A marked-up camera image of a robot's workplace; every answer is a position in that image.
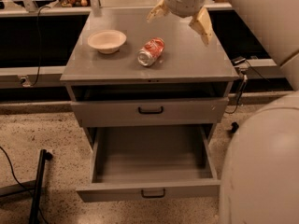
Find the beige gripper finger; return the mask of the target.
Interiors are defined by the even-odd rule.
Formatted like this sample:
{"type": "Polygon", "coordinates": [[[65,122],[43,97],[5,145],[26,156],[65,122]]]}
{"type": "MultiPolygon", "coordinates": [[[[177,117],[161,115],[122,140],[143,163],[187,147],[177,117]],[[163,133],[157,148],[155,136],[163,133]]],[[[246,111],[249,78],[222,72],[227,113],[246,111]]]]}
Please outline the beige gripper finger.
{"type": "Polygon", "coordinates": [[[202,7],[200,11],[192,17],[189,26],[201,36],[203,43],[208,46],[212,39],[213,28],[205,7],[202,7]]]}
{"type": "Polygon", "coordinates": [[[166,16],[169,13],[169,8],[164,0],[160,0],[158,4],[149,12],[147,22],[152,22],[155,19],[166,16]]]}

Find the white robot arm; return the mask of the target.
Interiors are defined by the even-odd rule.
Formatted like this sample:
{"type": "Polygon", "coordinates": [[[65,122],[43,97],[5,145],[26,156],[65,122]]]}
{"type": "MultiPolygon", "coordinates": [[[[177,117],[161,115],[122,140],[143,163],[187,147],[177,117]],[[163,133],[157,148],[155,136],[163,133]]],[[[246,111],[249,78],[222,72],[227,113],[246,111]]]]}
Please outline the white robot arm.
{"type": "Polygon", "coordinates": [[[292,93],[237,130],[221,172],[219,224],[299,224],[299,0],[228,0],[292,93]]]}

